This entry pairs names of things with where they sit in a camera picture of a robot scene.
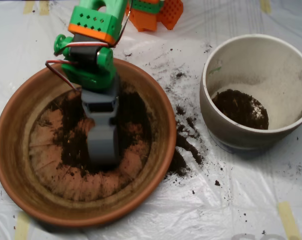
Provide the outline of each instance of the gray 3d printed part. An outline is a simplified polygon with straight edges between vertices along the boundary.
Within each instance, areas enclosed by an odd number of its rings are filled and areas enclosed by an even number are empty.
[[[119,108],[120,78],[116,74],[112,86],[101,92],[82,89],[81,100],[84,112],[95,122],[87,135],[90,160],[97,165],[120,163],[117,126],[113,120]]]

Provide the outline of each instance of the white pot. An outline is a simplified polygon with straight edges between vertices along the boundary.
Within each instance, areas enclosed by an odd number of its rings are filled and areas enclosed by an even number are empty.
[[[240,125],[212,102],[225,90],[253,96],[266,109],[268,130]],[[302,53],[278,38],[250,34],[222,43],[203,70],[200,106],[209,131],[238,149],[257,149],[282,139],[302,124]]]

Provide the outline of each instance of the white plastic sheet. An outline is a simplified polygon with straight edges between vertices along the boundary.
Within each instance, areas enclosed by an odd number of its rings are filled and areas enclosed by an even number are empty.
[[[302,236],[302,126],[272,149],[260,154],[222,150],[210,137],[201,117],[199,86],[204,64],[218,44],[241,34],[269,34],[302,52],[302,0],[184,0],[184,12],[174,30],[125,29],[115,57],[151,74],[166,90],[176,120],[194,133],[187,118],[196,118],[199,139],[188,138],[205,156],[199,166],[192,154],[178,150],[191,172],[163,180],[135,211],[103,227],[65,230],[31,219],[28,240],[223,240],[286,239],[277,203],[288,201]],[[49,1],[48,15],[24,14],[26,2],[0,1],[0,114],[18,87],[53,58],[58,34],[71,36],[67,26],[77,0]],[[176,79],[177,73],[183,76]],[[16,236],[21,209],[0,183],[0,240]]]

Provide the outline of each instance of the cable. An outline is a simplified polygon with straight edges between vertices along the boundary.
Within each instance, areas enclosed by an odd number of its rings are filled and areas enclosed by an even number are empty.
[[[76,42],[70,42],[64,47],[62,47],[59,51],[54,53],[54,56],[60,55],[64,49],[69,47],[98,47],[98,46],[104,46],[108,47],[109,45],[106,42],[102,41],[76,41]]]
[[[118,44],[118,42],[120,41],[120,39],[122,37],[122,34],[125,31],[127,22],[129,20],[129,16],[130,16],[130,13],[131,13],[132,5],[133,5],[133,0],[131,0],[129,12],[127,13],[126,20],[125,20],[125,23],[124,23],[123,28],[121,30],[121,33],[119,34],[119,37],[117,38],[116,42],[113,45],[111,45],[110,48],[114,48]]]
[[[72,62],[72,61],[68,61],[68,60],[48,60],[45,62],[45,65],[48,69],[50,69],[53,73],[55,73],[59,78],[61,78],[63,81],[65,81],[71,88],[73,88],[76,91],[80,91],[79,89],[77,89],[75,86],[73,86],[73,84],[58,70],[56,70],[55,68],[53,68],[50,64],[70,64],[70,65],[74,65],[76,64],[76,62]]]
[[[130,3],[130,7],[129,7],[129,12],[126,16],[126,20],[125,23],[123,25],[123,28],[119,34],[119,37],[117,38],[116,42],[113,45],[109,45],[106,42],[102,42],[102,41],[78,41],[78,42],[70,42],[67,45],[65,45],[64,47],[62,47],[59,51],[54,52],[55,56],[60,55],[64,49],[69,48],[69,47],[98,47],[98,46],[104,46],[104,47],[108,47],[108,48],[114,48],[118,42],[120,41],[123,32],[125,31],[126,25],[128,23],[129,20],[129,16],[131,14],[131,9],[132,9],[132,5],[133,5],[133,0],[131,0]],[[54,69],[50,64],[76,64],[76,62],[72,62],[72,61],[68,61],[68,60],[48,60],[45,62],[45,66],[50,69],[53,73],[55,73],[59,78],[61,78],[63,81],[65,81],[71,88],[73,88],[76,91],[80,91],[78,90],[75,86],[73,86],[73,84],[62,74],[60,73],[58,70]]]

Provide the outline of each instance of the masking tape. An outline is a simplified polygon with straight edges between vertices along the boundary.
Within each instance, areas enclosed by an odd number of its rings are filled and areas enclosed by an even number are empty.
[[[40,16],[49,15],[49,1],[39,1]]]
[[[288,240],[301,240],[301,235],[293,217],[290,204],[287,201],[278,204],[282,225]]]
[[[19,212],[16,221],[14,240],[27,240],[30,217],[24,212]]]
[[[266,14],[270,14],[271,13],[270,0],[260,0],[260,8],[262,12]]]
[[[23,14],[31,13],[34,5],[35,5],[35,1],[25,1]]]

